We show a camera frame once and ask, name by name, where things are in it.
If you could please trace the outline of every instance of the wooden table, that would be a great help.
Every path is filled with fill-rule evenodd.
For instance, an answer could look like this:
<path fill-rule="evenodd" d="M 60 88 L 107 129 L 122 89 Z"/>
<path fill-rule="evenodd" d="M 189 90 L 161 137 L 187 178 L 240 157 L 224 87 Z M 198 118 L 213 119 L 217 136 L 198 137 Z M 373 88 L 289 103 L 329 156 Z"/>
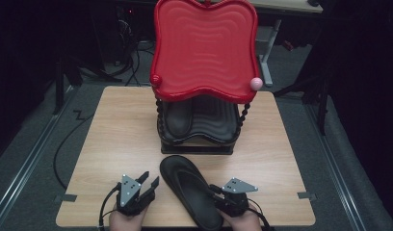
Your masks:
<path fill-rule="evenodd" d="M 168 157 L 160 151 L 155 98 L 151 88 L 108 87 L 104 90 L 67 194 L 56 222 L 62 227 L 98 224 L 101 204 L 122 174 L 150 176 L 142 192 L 160 175 L 159 165 Z M 259 91 L 251 103 L 247 120 L 233 155 L 184 155 L 200 170 L 209 184 L 223 186 L 231 177 L 259 188 L 249 192 L 271 226 L 312 225 L 315 217 L 305 192 L 295 156 L 287 138 L 275 99 Z M 116 203 L 112 196 L 105 212 Z M 151 203 L 144 227 L 195 227 L 180 201 L 160 177 L 156 199 Z"/>

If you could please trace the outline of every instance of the metal gripper jaw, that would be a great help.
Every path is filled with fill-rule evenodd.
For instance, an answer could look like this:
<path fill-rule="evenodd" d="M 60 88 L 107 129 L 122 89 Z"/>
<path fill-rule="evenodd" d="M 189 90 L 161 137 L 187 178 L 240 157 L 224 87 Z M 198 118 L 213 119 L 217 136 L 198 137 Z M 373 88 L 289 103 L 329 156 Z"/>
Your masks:
<path fill-rule="evenodd" d="M 213 193 L 222 194 L 217 196 L 214 194 L 215 205 L 218 209 L 224 211 L 231 217 L 241 216 L 249 207 L 248 197 L 246 193 L 258 191 L 257 187 L 241 181 L 235 177 L 229 180 L 223 187 L 210 185 Z"/>
<path fill-rule="evenodd" d="M 155 189 L 159 185 L 160 178 L 157 176 L 151 183 L 151 187 L 140 195 L 143 182 L 148 178 L 146 171 L 140 178 L 133 180 L 126 174 L 121 178 L 121 189 L 117 195 L 118 211 L 126 216 L 138 215 L 146 206 L 155 199 Z"/>

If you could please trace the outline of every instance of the flip-flop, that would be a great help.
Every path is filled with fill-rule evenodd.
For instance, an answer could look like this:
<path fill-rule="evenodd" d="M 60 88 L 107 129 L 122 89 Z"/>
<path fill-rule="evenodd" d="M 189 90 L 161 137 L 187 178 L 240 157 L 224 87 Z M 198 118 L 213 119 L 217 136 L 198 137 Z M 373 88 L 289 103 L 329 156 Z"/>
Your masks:
<path fill-rule="evenodd" d="M 169 156 L 161 162 L 160 172 L 200 230 L 222 228 L 223 217 L 215 207 L 209 185 L 190 160 L 178 155 Z"/>

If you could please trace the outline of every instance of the black shoe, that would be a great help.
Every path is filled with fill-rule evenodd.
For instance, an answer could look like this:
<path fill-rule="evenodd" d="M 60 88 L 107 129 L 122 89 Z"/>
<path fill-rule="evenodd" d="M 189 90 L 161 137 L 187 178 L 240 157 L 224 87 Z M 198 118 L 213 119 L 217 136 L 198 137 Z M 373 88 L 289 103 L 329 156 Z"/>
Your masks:
<path fill-rule="evenodd" d="M 223 218 L 215 207 L 209 186 L 190 160 L 169 156 L 161 162 L 160 172 L 200 230 L 222 228 Z"/>
<path fill-rule="evenodd" d="M 164 102 L 164 117 L 167 130 L 175 138 L 189 136 L 193 125 L 193 101 Z"/>

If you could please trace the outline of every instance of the gray floor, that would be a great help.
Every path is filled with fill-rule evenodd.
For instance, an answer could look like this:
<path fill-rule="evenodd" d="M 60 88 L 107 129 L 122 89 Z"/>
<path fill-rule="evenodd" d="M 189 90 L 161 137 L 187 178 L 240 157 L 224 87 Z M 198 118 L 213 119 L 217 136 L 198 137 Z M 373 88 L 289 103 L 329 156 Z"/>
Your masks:
<path fill-rule="evenodd" d="M 263 90 L 276 91 L 292 84 L 310 50 L 310 46 L 290 52 L 274 47 L 269 59 L 274 86 Z M 140 57 L 136 77 L 145 85 L 152 56 L 141 52 Z M 127 80 L 130 74 L 129 71 L 120 78 Z M 51 88 L 45 101 L 24 121 L 0 159 L 0 230 L 65 230 L 55 222 L 60 207 L 55 198 L 65 190 L 54 174 L 54 156 L 59 149 L 56 167 L 67 184 L 91 123 L 90 119 L 82 123 L 76 111 L 81 112 L 80 118 L 91 116 L 108 85 L 85 78 L 82 87 L 69 89 L 66 106 L 57 116 L 52 115 L 55 91 Z M 291 93 L 276 102 L 306 189 L 317 197 L 311 201 L 316 223 L 275 230 L 393 230 L 392 219 L 354 155 L 333 102 L 328 101 L 327 135 L 323 137 L 315 128 L 314 106 L 303 105 L 299 96 Z M 42 136 L 45 131 L 50 136 Z M 96 230 L 95 226 L 73 230 Z"/>

